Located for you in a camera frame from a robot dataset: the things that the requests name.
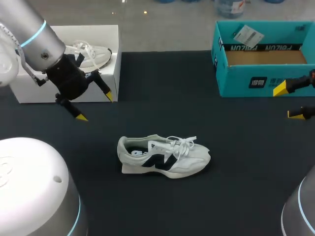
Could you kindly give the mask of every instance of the shoe tongue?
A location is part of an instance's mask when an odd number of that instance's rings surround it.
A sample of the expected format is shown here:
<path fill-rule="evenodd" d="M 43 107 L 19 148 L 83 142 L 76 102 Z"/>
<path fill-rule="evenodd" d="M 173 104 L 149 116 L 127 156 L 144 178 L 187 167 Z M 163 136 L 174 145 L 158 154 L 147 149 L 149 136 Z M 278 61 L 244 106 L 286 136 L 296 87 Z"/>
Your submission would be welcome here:
<path fill-rule="evenodd" d="M 155 146 L 159 147 L 159 148 L 166 149 L 166 150 L 172 150 L 173 149 L 171 144 L 168 144 L 168 143 L 161 143 L 158 141 L 148 141 L 148 151 L 151 151 L 152 148 L 154 148 Z"/>

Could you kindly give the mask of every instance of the sneaker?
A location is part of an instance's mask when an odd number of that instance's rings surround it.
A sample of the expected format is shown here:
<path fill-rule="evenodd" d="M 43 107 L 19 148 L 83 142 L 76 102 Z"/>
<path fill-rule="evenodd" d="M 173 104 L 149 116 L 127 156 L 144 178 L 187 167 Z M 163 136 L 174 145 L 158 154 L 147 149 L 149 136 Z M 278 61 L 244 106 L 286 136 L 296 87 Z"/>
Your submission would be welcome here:
<path fill-rule="evenodd" d="M 106 47 L 91 46 L 86 41 L 77 40 L 73 46 L 66 46 L 65 54 L 74 54 L 75 59 L 81 53 L 85 58 L 80 65 L 80 69 L 85 73 L 100 70 L 112 57 L 112 50 Z"/>
<path fill-rule="evenodd" d="M 183 178 L 201 171 L 210 162 L 209 149 L 194 144 L 196 137 L 181 139 L 151 135 L 121 137 L 117 146 L 124 174 L 159 172 L 169 178 Z"/>

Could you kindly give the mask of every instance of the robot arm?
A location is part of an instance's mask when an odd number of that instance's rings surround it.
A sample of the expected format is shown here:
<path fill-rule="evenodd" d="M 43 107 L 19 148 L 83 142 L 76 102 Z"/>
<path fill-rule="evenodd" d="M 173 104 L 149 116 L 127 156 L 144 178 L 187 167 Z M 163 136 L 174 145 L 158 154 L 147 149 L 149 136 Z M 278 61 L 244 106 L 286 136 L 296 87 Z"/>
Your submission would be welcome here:
<path fill-rule="evenodd" d="M 296 79 L 286 79 L 274 88 L 274 97 L 295 92 L 297 89 L 312 85 L 315 88 L 315 70 L 310 71 L 309 76 Z M 310 119 L 315 116 L 315 107 L 301 107 L 298 110 L 288 111 L 287 117 L 293 119 Z"/>
<path fill-rule="evenodd" d="M 19 63 L 13 47 L 0 37 L 0 87 L 10 84 L 19 73 Z"/>
<path fill-rule="evenodd" d="M 81 96 L 91 82 L 95 82 L 112 101 L 110 88 L 102 80 L 99 72 L 96 70 L 85 74 L 81 71 L 80 63 L 64 54 L 65 44 L 27 0 L 0 0 L 0 30 L 14 41 L 22 66 L 28 74 L 42 86 L 46 81 L 34 76 L 26 63 L 35 71 L 46 73 L 48 80 L 60 91 L 56 94 L 56 102 L 64 106 L 75 118 L 86 120 L 69 100 Z M 8 66 L 13 66 L 16 61 L 13 49 L 9 50 L 9 47 L 3 46 L 4 44 L 0 45 L 0 74 L 1 57 L 9 59 Z M 2 79 L 0 86 L 7 85 L 16 77 L 16 68 L 11 70 L 6 78 Z"/>

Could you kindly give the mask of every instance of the white shoe box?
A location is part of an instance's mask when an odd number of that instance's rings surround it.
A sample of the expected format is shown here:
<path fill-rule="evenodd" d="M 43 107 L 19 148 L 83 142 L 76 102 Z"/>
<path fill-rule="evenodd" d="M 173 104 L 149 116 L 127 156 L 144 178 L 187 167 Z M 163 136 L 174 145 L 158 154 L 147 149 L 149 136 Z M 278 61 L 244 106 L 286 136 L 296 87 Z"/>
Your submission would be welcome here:
<path fill-rule="evenodd" d="M 101 76 L 112 91 L 114 101 L 118 101 L 120 67 L 121 67 L 121 45 L 118 26 L 54 26 L 52 29 L 58 37 L 66 44 L 72 45 L 75 40 L 87 41 L 90 45 L 104 46 L 112 50 L 112 57 L 108 64 L 101 68 Z M 44 79 L 46 75 L 33 71 L 39 78 Z M 10 87 L 19 103 L 50 103 L 55 102 L 58 89 L 48 81 L 39 87 L 20 65 L 17 78 Z M 72 102 L 109 102 L 102 90 L 94 83 L 80 97 Z"/>

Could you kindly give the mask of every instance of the black tabletop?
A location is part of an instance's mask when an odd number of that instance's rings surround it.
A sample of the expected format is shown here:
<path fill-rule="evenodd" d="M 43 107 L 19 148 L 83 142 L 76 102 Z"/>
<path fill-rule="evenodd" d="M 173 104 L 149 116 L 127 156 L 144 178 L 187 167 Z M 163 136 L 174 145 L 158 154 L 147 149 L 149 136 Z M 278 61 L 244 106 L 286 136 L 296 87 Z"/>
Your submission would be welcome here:
<path fill-rule="evenodd" d="M 315 164 L 315 98 L 221 98 L 210 52 L 123 53 L 118 103 L 19 104 L 0 89 L 0 139 L 32 137 L 64 157 L 91 236 L 280 236 L 281 211 Z M 197 136 L 211 162 L 183 179 L 123 175 L 121 136 Z"/>

